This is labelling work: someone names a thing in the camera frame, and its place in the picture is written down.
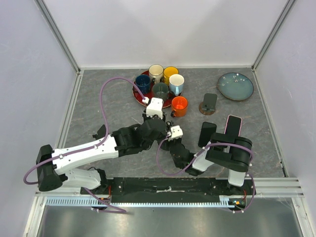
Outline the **black phone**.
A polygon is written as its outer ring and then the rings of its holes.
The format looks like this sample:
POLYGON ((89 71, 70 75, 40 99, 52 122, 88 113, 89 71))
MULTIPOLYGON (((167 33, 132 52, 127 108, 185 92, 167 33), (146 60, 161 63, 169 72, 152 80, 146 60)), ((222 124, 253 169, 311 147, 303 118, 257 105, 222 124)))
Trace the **black phone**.
POLYGON ((217 125, 210 122, 203 122, 200 130, 198 146, 200 148, 205 147, 211 140, 211 136, 217 130, 217 125))

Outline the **pink case smartphone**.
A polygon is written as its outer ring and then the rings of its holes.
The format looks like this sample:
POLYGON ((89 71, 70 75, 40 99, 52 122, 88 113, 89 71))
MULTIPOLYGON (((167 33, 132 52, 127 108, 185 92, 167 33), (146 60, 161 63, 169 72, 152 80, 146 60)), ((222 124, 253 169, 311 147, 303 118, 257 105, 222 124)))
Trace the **pink case smartphone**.
POLYGON ((234 115, 228 115, 224 134, 238 137, 240 136, 241 126, 242 126, 242 118, 234 116, 234 115))

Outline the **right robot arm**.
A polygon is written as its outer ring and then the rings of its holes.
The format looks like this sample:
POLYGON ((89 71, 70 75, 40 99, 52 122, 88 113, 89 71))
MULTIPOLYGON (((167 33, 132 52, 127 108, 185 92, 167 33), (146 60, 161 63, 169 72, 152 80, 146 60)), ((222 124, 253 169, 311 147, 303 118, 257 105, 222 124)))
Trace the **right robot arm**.
POLYGON ((217 164, 229 170, 228 180, 214 188, 223 195, 241 195, 251 190, 244 187, 244 179, 254 157, 252 141, 244 137, 214 133, 197 153, 192 153, 182 144, 182 139, 167 138, 161 141, 170 151, 175 166, 181 169, 177 173, 165 173, 175 176, 186 172, 192 176, 203 174, 210 166, 217 164))

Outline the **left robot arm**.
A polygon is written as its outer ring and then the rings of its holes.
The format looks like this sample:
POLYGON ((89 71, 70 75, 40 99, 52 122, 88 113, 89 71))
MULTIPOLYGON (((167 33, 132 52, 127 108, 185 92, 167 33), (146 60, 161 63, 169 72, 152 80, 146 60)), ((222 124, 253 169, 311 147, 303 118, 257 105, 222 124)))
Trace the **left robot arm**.
POLYGON ((113 132, 99 147, 93 145, 89 150, 81 148, 80 152, 66 155, 63 158, 58 156, 57 158, 61 160, 60 165, 49 160, 53 157, 52 147, 50 145, 42 146, 36 164, 43 161, 47 161, 47 163, 37 168, 38 188, 41 192, 48 192, 61 187, 68 178, 65 173, 58 174, 57 169, 66 172, 70 168, 100 159, 137 154, 150 149, 154 141, 163 138, 166 134, 165 116, 145 118, 142 124, 134 124, 113 132))

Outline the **black angled phone stand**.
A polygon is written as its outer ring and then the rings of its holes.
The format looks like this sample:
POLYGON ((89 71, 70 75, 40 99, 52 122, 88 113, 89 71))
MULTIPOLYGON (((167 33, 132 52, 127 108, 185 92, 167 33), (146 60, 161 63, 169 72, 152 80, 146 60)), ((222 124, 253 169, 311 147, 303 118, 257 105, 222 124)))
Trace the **black angled phone stand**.
POLYGON ((103 124, 97 131, 96 134, 93 134, 92 137, 95 140, 103 139, 106 135, 106 126, 103 124))

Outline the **orange mug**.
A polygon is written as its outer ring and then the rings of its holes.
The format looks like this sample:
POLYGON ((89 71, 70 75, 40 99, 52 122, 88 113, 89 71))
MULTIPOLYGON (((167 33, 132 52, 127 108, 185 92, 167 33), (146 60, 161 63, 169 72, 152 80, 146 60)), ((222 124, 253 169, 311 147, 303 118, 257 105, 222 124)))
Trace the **orange mug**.
POLYGON ((171 117, 185 116, 188 108, 188 100, 183 96, 176 96, 171 101, 171 117))

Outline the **grey glass mug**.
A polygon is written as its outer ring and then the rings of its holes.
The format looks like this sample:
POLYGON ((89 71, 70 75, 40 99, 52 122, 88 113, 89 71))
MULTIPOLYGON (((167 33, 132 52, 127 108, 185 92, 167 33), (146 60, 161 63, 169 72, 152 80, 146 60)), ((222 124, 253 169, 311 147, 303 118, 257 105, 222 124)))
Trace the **grey glass mug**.
POLYGON ((169 90, 169 86, 163 82, 154 84, 152 88, 152 95, 154 98, 162 99, 164 102, 175 97, 169 90))

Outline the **dark blue mug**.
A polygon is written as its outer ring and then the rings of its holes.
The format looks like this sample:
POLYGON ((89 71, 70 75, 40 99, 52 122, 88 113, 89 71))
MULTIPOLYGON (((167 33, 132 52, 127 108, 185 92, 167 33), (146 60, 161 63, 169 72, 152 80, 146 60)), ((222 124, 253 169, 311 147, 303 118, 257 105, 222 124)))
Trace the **dark blue mug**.
POLYGON ((151 91, 151 79, 148 75, 137 76, 135 84, 143 94, 147 94, 151 91))

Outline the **light blue white mug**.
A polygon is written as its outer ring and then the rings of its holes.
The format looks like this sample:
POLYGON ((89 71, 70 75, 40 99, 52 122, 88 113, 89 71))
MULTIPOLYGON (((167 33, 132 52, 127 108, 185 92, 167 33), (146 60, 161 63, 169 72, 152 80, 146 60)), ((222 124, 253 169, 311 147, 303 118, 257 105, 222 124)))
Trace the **light blue white mug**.
POLYGON ((173 74, 169 78, 169 89, 175 95, 179 96, 183 91, 184 77, 180 74, 173 74))

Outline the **cream mug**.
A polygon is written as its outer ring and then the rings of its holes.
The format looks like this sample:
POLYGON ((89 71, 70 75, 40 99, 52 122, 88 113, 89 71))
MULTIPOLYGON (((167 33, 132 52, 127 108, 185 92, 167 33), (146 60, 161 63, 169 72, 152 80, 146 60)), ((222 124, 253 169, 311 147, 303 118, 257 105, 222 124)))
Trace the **cream mug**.
POLYGON ((149 67, 149 77, 153 83, 161 82, 163 78, 164 68, 162 65, 154 64, 149 67))

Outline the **yellow mug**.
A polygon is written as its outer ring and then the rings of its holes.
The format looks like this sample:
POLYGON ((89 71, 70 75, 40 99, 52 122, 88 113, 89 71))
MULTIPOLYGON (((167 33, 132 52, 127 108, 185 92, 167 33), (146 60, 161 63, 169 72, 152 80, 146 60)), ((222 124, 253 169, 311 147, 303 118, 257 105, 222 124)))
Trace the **yellow mug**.
POLYGON ((167 67, 163 70, 163 77, 161 79, 161 82, 164 82, 166 84, 169 84, 169 78, 174 75, 179 74, 179 70, 175 67, 167 67))

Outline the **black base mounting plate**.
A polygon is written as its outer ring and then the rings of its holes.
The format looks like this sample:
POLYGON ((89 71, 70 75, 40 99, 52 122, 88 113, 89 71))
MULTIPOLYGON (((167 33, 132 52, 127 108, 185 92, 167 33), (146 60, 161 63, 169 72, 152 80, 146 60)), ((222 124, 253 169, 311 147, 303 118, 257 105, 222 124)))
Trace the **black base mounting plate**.
POLYGON ((216 178, 115 177, 91 192, 110 195, 113 203, 205 203, 219 202, 219 196, 250 197, 256 193, 253 188, 250 179, 237 187, 216 178))

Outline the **blue ceramic plate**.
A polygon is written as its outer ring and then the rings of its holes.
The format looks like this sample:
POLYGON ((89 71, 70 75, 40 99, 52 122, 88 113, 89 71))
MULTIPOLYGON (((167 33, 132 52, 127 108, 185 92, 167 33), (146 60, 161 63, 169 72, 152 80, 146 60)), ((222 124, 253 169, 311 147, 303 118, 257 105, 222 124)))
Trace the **blue ceramic plate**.
POLYGON ((226 73, 220 76, 217 88, 224 97, 233 101, 244 101, 254 92, 252 81, 240 73, 226 73))

